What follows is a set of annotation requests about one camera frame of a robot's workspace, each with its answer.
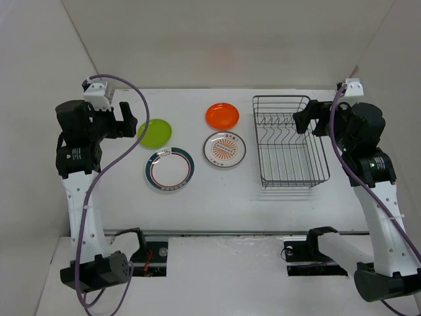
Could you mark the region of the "green plate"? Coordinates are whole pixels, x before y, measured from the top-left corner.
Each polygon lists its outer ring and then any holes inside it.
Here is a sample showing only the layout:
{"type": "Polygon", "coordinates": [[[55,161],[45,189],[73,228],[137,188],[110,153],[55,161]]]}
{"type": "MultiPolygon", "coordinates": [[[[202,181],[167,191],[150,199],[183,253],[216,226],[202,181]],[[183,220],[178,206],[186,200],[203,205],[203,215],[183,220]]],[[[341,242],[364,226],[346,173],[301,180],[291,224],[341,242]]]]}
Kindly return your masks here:
{"type": "Polygon", "coordinates": [[[149,121],[147,131],[140,141],[140,144],[148,148],[163,147],[171,136],[171,125],[166,120],[154,118],[149,121]]]}

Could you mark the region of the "white plate teal rim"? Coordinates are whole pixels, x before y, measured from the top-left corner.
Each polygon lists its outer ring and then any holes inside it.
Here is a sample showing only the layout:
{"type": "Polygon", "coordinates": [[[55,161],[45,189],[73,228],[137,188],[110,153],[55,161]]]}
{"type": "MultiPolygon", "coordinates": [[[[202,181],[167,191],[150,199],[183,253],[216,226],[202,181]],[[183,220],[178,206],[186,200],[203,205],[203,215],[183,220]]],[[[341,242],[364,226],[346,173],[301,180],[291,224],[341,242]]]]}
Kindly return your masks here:
{"type": "Polygon", "coordinates": [[[173,192],[186,186],[194,172],[195,163],[187,151],[178,147],[164,147],[148,158],[144,175],[154,189],[173,192]]]}

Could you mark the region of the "white plate orange sunburst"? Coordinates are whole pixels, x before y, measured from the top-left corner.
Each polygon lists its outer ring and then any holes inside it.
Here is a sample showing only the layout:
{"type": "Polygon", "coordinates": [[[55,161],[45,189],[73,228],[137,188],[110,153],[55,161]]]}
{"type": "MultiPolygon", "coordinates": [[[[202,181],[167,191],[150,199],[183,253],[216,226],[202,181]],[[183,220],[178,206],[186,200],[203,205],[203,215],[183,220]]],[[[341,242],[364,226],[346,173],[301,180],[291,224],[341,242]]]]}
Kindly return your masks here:
{"type": "Polygon", "coordinates": [[[243,139],[229,131],[215,132],[203,144],[205,159],[222,169],[236,167],[244,160],[246,153],[247,147],[243,139]]]}

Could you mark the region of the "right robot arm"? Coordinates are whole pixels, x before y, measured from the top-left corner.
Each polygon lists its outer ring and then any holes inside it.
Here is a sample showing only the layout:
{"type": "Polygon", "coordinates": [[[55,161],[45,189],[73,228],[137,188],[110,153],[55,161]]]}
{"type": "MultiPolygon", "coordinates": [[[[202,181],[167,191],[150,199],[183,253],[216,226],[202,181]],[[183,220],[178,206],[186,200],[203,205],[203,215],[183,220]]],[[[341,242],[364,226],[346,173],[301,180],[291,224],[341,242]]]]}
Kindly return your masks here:
{"type": "Polygon", "coordinates": [[[378,146],[385,128],[382,111],[369,103],[311,100],[293,120],[300,134],[316,120],[313,135],[330,137],[362,207],[374,252],[367,255],[325,226],[308,231],[303,244],[308,259],[337,263],[366,302],[419,293],[420,252],[404,230],[393,163],[378,146]]]}

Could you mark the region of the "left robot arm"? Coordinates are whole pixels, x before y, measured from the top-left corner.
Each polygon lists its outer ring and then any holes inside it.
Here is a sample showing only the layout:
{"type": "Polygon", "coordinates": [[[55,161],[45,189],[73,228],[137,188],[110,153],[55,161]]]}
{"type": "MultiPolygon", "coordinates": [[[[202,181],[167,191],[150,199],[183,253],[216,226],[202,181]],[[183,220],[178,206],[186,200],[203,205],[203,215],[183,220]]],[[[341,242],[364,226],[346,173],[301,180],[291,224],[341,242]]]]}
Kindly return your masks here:
{"type": "Polygon", "coordinates": [[[123,119],[117,121],[113,109],[94,109],[84,100],[72,100],[55,109],[62,128],[56,154],[56,167],[64,186],[71,229],[72,251],[81,245],[80,258],[60,271],[61,282],[75,288],[80,281],[83,294],[124,284],[130,276],[129,260],[140,261],[147,253],[140,229],[119,232],[113,244],[107,242],[99,209],[99,195],[92,191],[84,225],[80,231],[86,193],[101,171],[104,138],[132,138],[137,119],[126,102],[120,103],[123,119]]]}

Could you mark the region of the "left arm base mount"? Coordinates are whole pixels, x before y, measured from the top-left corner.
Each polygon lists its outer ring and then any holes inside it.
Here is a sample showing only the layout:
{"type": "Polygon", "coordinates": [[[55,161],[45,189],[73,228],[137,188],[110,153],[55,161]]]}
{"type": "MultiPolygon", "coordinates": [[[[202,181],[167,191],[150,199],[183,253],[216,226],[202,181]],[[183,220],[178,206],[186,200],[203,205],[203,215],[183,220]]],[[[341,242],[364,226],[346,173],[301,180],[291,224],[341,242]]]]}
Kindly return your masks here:
{"type": "Polygon", "coordinates": [[[135,277],[165,277],[168,240],[159,236],[146,238],[140,228],[118,231],[111,239],[111,252],[121,251],[134,264],[135,277]]]}

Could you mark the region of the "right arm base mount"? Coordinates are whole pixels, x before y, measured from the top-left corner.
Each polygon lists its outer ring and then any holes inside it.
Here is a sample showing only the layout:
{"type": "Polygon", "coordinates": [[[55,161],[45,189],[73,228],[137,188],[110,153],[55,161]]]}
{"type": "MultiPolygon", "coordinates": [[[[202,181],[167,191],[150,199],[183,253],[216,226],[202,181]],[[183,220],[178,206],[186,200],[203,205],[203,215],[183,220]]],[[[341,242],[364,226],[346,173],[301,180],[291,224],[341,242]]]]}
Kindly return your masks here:
{"type": "Polygon", "coordinates": [[[285,255],[289,277],[348,276],[346,270],[318,249],[318,237],[331,232],[337,233],[337,230],[329,226],[313,228],[304,240],[284,241],[282,253],[285,255]]]}

